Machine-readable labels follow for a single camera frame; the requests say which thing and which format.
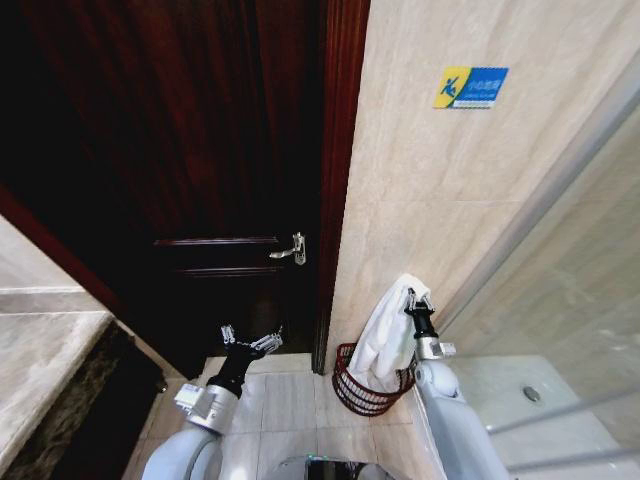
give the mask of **shower drain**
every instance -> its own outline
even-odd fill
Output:
[[[538,391],[530,385],[524,387],[522,389],[522,393],[525,397],[527,397],[528,400],[531,400],[533,403],[538,403],[540,400],[542,400],[540,393],[538,393]]]

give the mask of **wooden door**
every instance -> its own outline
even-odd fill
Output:
[[[325,2],[11,8],[21,153],[3,166],[5,187],[184,374],[222,353],[227,323],[244,337],[283,325],[281,351],[311,351]],[[298,231],[305,265],[269,258]]]

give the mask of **shower enclosure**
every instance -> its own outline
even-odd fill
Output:
[[[640,479],[637,97],[441,317],[450,366],[514,479]]]

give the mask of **silver door lever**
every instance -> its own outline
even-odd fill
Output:
[[[304,248],[304,235],[300,232],[293,234],[293,248],[281,252],[271,252],[269,258],[284,258],[294,254],[293,258],[296,264],[304,265],[307,261],[307,252]]]

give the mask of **red wire basket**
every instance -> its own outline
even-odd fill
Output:
[[[398,391],[381,393],[360,385],[347,371],[355,348],[355,343],[343,343],[338,346],[332,377],[333,389],[344,406],[352,412],[365,417],[382,415],[416,383],[413,375],[415,359],[409,368],[396,370],[400,383]]]

